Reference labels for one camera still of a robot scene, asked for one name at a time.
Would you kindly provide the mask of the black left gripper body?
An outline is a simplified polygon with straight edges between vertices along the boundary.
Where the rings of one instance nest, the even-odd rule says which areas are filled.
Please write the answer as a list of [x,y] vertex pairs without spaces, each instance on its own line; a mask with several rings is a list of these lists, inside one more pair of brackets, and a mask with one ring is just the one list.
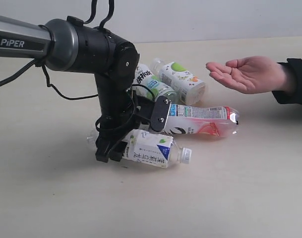
[[155,101],[138,95],[109,95],[99,97],[101,116],[95,122],[103,137],[124,137],[141,122],[149,122]]

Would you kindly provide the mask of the black sleeved forearm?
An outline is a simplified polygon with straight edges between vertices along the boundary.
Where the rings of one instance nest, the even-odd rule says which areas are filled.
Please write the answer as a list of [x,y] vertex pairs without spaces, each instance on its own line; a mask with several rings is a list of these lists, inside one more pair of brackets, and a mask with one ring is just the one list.
[[279,104],[302,105],[302,59],[287,58],[286,62],[279,62],[287,81],[283,89],[272,91]]

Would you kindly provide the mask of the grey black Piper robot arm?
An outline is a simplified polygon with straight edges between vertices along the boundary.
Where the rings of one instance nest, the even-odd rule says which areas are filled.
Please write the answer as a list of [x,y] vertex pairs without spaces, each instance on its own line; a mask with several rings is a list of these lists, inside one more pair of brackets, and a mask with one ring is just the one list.
[[139,61],[134,44],[102,25],[90,28],[73,16],[34,25],[0,15],[0,57],[30,60],[0,81],[0,87],[32,66],[41,67],[44,73],[53,70],[94,75],[101,108],[95,123],[99,133],[95,142],[98,161],[120,161],[124,138],[143,121],[139,110],[152,113],[153,102],[133,89]]

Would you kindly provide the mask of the person's open hand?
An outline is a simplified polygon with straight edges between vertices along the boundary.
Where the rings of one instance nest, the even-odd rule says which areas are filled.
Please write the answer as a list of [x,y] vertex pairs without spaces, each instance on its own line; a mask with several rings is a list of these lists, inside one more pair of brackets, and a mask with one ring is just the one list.
[[208,62],[206,68],[218,83],[243,94],[280,90],[287,81],[282,66],[263,56],[233,59],[225,64]]

